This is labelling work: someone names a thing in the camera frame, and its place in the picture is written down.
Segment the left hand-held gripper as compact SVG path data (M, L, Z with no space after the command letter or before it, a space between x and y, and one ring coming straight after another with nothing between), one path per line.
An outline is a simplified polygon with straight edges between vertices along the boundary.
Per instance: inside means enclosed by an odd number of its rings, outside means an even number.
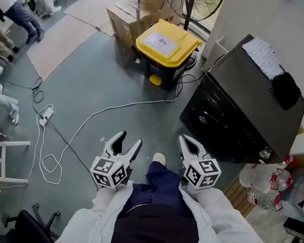
M142 139L138 139L128 152L122 155L122 144L126 135L126 131L115 134L105 143L103 153L95 157L90 172L97 186L113 189L118 185L127 184L132 172L130 164L142 147Z

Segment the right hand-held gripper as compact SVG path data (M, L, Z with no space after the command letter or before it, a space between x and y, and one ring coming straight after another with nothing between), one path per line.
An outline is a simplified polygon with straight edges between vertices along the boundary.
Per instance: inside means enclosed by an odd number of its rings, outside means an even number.
M222 174L217 160L191 136L179 135L178 142L185 181L195 190L213 187Z

